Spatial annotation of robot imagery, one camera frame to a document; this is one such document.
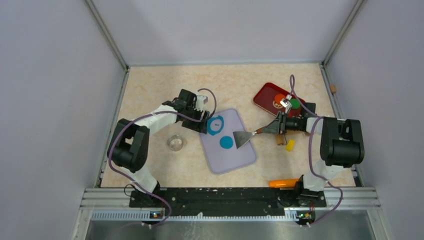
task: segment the blue disc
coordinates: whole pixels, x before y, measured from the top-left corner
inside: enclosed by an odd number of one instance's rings
[[[230,136],[223,136],[221,140],[219,140],[219,145],[221,145],[223,149],[230,149],[233,147],[233,144],[233,139]]]

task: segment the orange cylinder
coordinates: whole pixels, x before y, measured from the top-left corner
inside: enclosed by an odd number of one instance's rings
[[[297,178],[269,181],[270,188],[294,188]]]

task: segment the beige tabletop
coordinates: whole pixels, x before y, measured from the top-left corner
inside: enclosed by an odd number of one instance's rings
[[[237,109],[245,128],[254,131],[275,117],[254,105],[253,97],[265,83],[271,82],[289,90],[289,76],[295,75],[295,91],[307,102],[316,103],[316,113],[334,116],[320,67],[308,64],[247,64],[131,67],[118,119],[134,119],[150,113],[163,102],[177,97],[181,89],[195,92],[211,89],[217,98],[217,111]],[[212,111],[212,96],[205,109]],[[171,151],[167,139],[172,135],[184,138],[184,147]],[[261,134],[252,138],[257,159],[252,165],[213,174],[208,167],[198,132],[166,126],[150,136],[146,165],[162,187],[267,187],[268,181],[297,179],[308,172],[308,136],[287,136],[295,140],[291,152],[276,144],[275,136]],[[312,159],[320,159],[320,135],[313,139]],[[332,181],[335,186],[355,186],[352,172],[345,169]],[[123,187],[129,180],[106,166],[102,187]]]

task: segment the red tray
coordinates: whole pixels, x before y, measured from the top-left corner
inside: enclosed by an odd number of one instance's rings
[[[255,105],[264,109],[268,113],[276,116],[279,111],[283,113],[285,111],[285,108],[282,105],[276,103],[274,100],[274,97],[278,94],[282,94],[286,96],[289,94],[289,92],[275,85],[274,83],[267,82],[259,90],[256,96],[254,96],[253,102]],[[299,98],[299,99],[303,104],[305,103],[305,100],[303,100],[302,98]],[[302,110],[302,107],[299,107],[297,109],[291,109],[290,112],[288,112],[288,116],[289,117],[299,116],[301,114],[301,110]]]

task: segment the white wall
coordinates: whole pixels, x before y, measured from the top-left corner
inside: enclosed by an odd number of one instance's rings
[[[2,0],[0,30],[0,238],[69,239],[123,71],[82,0]]]
[[[94,0],[129,65],[322,61],[355,0]]]
[[[329,65],[346,117],[360,119],[363,178],[396,239],[422,239],[424,1],[367,1]]]

